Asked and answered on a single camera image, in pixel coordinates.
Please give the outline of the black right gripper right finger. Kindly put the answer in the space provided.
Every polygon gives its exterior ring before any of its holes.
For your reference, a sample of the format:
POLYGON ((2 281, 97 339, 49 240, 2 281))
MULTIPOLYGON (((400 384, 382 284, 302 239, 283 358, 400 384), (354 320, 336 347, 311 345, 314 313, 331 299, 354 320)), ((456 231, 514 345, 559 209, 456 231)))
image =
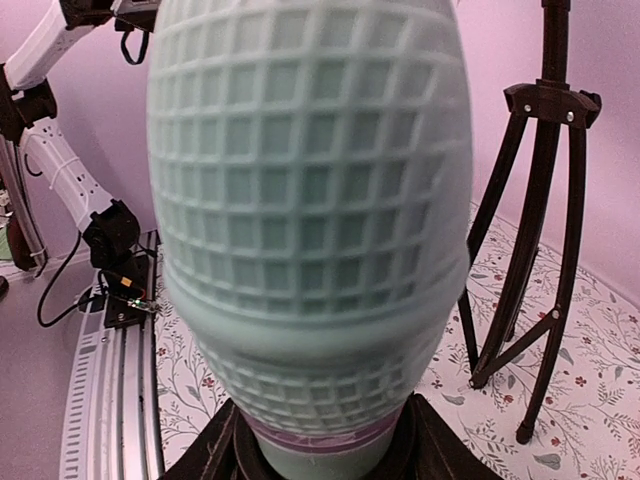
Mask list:
POLYGON ((413 393, 405 403, 389 449, 379 462, 381 479, 498 480, 476 458, 426 398, 413 393))

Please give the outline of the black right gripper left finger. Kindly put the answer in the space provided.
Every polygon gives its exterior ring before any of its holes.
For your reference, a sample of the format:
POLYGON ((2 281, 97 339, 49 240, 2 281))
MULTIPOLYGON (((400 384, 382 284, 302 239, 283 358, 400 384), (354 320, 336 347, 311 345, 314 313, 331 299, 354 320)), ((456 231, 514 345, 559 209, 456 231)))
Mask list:
POLYGON ((260 452, 236 404, 228 399, 163 479, 259 479, 260 452))

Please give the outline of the mint green toy microphone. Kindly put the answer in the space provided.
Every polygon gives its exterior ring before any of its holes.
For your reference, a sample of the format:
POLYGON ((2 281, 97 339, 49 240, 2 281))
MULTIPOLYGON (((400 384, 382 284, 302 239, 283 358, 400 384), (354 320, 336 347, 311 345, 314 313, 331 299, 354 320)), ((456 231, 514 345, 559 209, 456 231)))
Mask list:
POLYGON ((176 311, 282 477, 364 477, 469 271, 453 4, 164 1, 147 93, 176 311))

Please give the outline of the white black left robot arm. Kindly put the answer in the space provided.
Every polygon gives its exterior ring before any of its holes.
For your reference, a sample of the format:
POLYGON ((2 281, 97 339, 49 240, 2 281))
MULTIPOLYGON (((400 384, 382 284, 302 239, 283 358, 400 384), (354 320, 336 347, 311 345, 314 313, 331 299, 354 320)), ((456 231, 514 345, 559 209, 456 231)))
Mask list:
POLYGON ((57 120, 49 71, 81 38, 113 22, 149 36, 155 1, 55 1, 1 67, 1 135, 19 184, 41 173, 70 212, 96 270, 70 307, 80 325, 65 406, 61 479, 259 479, 254 437, 226 402, 172 467, 164 464, 155 373, 159 238, 89 173, 57 120))

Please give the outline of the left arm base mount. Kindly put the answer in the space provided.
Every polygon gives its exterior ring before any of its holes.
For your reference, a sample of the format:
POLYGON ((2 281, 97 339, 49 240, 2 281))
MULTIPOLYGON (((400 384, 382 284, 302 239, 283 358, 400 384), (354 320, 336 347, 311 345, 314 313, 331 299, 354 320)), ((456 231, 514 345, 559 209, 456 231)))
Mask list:
POLYGON ((154 293, 156 259, 154 252, 140 249, 119 270, 99 270, 95 284, 80 296, 77 309, 101 314, 105 328, 123 329, 153 319, 160 311, 154 293))

